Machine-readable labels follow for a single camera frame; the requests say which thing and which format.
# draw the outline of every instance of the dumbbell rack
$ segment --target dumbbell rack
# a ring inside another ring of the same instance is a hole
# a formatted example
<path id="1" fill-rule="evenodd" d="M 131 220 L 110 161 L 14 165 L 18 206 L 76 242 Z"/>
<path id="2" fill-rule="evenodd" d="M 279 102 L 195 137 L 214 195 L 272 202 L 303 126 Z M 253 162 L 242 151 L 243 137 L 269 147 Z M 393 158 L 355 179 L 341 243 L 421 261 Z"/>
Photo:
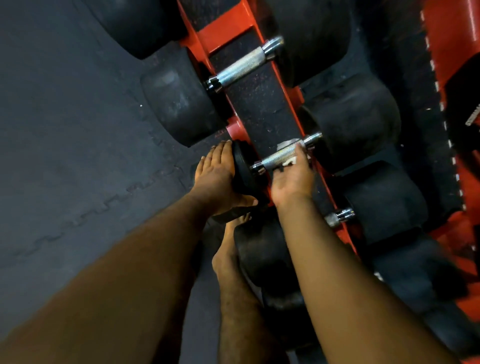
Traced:
<path id="1" fill-rule="evenodd" d="M 480 9 L 471 1 L 445 0 L 425 2 L 421 14 L 427 30 L 426 44 L 432 54 L 432 68 L 442 96 L 441 108 L 446 106 L 445 85 L 451 76 L 470 57 L 480 52 Z M 454 213 L 448 222 L 432 235 L 454 255 L 454 262 L 467 275 L 478 276 L 475 264 L 455 252 L 475 247 L 478 236 L 474 226 L 480 225 L 480 182 L 467 170 L 459 158 L 452 159 L 457 169 L 464 211 Z M 469 284 L 470 296 L 457 302 L 474 321 L 480 321 L 480 282 Z"/>
<path id="2" fill-rule="evenodd" d="M 199 62 L 203 63 L 208 68 L 211 74 L 215 74 L 216 72 L 212 63 L 210 62 L 209 57 L 217 50 L 221 49 L 242 34 L 253 29 L 259 37 L 260 42 L 265 42 L 265 39 L 260 32 L 260 28 L 253 16 L 252 9 L 250 8 L 251 5 L 247 0 L 240 0 L 237 5 L 219 16 L 216 20 L 214 20 L 198 32 L 195 31 L 192 24 L 190 23 L 180 1 L 178 1 L 178 5 L 180 9 L 180 14 L 188 31 L 188 35 L 180 41 L 180 44 L 182 44 L 184 47 L 188 47 L 194 57 Z M 280 73 L 277 66 L 274 63 L 271 63 L 271 66 L 268 67 L 273 67 L 276 78 L 281 85 L 283 94 L 292 112 L 295 122 L 297 123 L 301 135 L 304 136 L 305 132 L 295 111 L 300 105 L 304 103 L 303 95 L 300 91 L 300 88 L 286 87 L 280 78 Z M 228 133 L 233 140 L 243 140 L 251 144 L 250 137 L 248 136 L 248 133 L 243 126 L 242 121 L 240 120 L 236 112 L 234 114 L 235 115 L 228 120 Z M 326 172 L 323 170 L 319 163 L 316 163 L 316 169 L 318 170 L 322 178 L 322 182 L 325 185 L 327 194 L 332 201 L 332 204 L 335 208 L 337 208 L 336 203 L 325 181 Z M 342 224 L 342 227 L 336 232 L 339 238 L 344 243 L 350 244 L 352 249 L 355 251 L 355 247 L 353 246 L 352 240 L 348 234 L 345 224 Z"/>

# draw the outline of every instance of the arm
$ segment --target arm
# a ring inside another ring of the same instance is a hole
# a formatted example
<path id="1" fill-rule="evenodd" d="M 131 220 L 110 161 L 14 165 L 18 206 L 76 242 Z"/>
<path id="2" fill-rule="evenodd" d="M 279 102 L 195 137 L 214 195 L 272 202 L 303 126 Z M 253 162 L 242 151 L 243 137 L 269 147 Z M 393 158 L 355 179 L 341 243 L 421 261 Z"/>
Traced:
<path id="1" fill-rule="evenodd" d="M 303 150 L 277 171 L 272 199 L 309 315 L 329 363 L 458 363 L 370 274 L 328 227 L 312 201 Z"/>
<path id="2" fill-rule="evenodd" d="M 207 219 L 254 199 L 233 193 L 231 143 L 202 158 L 195 186 L 84 269 L 0 345 L 2 363 L 140 363 L 156 350 L 178 360 L 194 275 L 190 258 Z"/>
<path id="3" fill-rule="evenodd" d="M 222 324 L 218 346 L 219 364 L 288 364 L 280 342 L 266 327 L 262 305 L 250 290 L 239 268 L 233 240 L 235 226 L 227 224 L 225 236 L 212 265 L 220 286 Z"/>

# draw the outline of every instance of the person's right arm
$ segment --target person's right arm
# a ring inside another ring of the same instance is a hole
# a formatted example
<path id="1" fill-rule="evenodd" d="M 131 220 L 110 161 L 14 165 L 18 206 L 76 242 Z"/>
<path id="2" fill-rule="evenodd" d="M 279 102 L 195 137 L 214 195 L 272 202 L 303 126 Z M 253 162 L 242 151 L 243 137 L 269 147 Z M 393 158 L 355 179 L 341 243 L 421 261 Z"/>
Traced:
<path id="1" fill-rule="evenodd" d="M 325 223 L 312 200 L 307 157 L 296 152 L 296 165 L 275 171 L 272 199 L 328 362 L 458 363 Z"/>

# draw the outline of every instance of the dumbbell handle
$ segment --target dumbbell handle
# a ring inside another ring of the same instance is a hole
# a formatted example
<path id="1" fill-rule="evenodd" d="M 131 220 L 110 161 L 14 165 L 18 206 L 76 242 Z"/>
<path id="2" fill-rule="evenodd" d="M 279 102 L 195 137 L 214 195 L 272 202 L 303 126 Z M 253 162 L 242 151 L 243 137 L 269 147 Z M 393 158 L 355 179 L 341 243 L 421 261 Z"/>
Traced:
<path id="1" fill-rule="evenodd" d="M 271 156 L 256 162 L 250 167 L 250 169 L 259 174 L 263 174 L 267 170 L 274 170 L 295 156 L 295 148 L 297 144 L 300 144 L 303 148 L 308 148 L 314 145 L 321 138 L 322 133 L 308 135 L 305 138 L 299 139 L 296 142 L 293 142 L 292 144 L 289 144 L 288 146 L 278 150 Z"/>
<path id="2" fill-rule="evenodd" d="M 205 82 L 209 92 L 218 93 L 225 87 L 257 70 L 265 63 L 273 60 L 283 46 L 283 37 L 277 36 L 269 39 L 264 45 L 254 49 L 246 56 L 240 58 L 231 66 L 219 72 L 216 76 L 210 77 Z"/>
<path id="3" fill-rule="evenodd" d="M 325 216 L 325 221 L 332 229 L 341 225 L 342 222 L 352 220 L 355 217 L 355 211 L 351 207 L 337 210 Z"/>

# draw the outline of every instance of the bare foot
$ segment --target bare foot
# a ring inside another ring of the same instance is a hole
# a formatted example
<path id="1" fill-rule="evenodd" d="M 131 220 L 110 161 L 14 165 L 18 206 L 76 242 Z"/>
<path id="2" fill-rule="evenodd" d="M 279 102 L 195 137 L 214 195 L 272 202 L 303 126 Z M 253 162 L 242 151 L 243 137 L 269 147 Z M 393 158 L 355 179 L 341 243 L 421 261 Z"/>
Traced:
<path id="1" fill-rule="evenodd" d="M 235 247 L 235 241 L 233 239 L 233 232 L 237 226 L 250 220 L 250 214 L 241 216 L 231 222 L 225 227 L 225 233 L 223 235 L 222 244 L 217 253 L 212 259 L 213 270 L 218 274 L 218 270 L 224 265 L 231 265 L 236 263 L 237 248 Z"/>

